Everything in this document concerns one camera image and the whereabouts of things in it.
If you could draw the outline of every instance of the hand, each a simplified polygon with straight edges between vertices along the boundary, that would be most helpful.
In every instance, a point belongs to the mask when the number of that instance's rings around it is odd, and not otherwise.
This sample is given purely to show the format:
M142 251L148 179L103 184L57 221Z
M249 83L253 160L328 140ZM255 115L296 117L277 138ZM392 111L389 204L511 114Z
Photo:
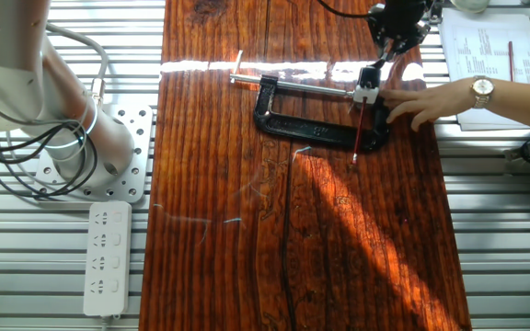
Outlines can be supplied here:
M473 78L466 78L422 91L383 90L379 95L391 110L388 123L404 113L415 113L411 127L418 131L427 120L435 121L472 108L476 103L470 89L472 83Z

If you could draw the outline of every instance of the white power strip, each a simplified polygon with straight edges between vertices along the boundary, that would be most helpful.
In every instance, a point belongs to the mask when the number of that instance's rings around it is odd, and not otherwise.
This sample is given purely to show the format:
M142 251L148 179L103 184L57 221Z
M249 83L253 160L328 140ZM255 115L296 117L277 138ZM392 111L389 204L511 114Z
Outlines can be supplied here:
M87 316L122 314L128 308L131 225L130 204L111 201L91 205L83 296Z

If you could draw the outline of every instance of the gold watch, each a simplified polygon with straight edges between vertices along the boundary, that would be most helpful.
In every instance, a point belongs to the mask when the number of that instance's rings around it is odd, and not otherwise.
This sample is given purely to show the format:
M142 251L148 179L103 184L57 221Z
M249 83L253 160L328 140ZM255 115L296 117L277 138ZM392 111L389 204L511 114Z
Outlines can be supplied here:
M484 75L477 75L470 88L476 97L474 108L485 108L494 92L494 82Z

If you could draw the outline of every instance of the paper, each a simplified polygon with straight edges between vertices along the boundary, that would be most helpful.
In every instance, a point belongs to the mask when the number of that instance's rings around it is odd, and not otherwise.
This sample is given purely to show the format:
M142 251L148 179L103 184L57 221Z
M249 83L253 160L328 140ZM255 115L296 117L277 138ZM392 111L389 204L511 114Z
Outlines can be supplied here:
M446 8L439 27L451 81L475 75L530 84L530 20L525 15L467 14ZM485 109L457 116L462 130L529 129Z

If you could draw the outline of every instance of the wooden board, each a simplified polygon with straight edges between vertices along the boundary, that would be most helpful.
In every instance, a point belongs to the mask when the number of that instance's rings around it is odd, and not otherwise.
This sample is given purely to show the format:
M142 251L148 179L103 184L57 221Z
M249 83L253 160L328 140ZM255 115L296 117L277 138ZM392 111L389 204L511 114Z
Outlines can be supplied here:
M140 330L468 330L432 127L398 120L357 166L264 134L257 87L229 83L239 49L243 74L344 88L336 63L357 73L376 56L364 21L314 1L167 2ZM274 107L355 125L349 104L309 97Z

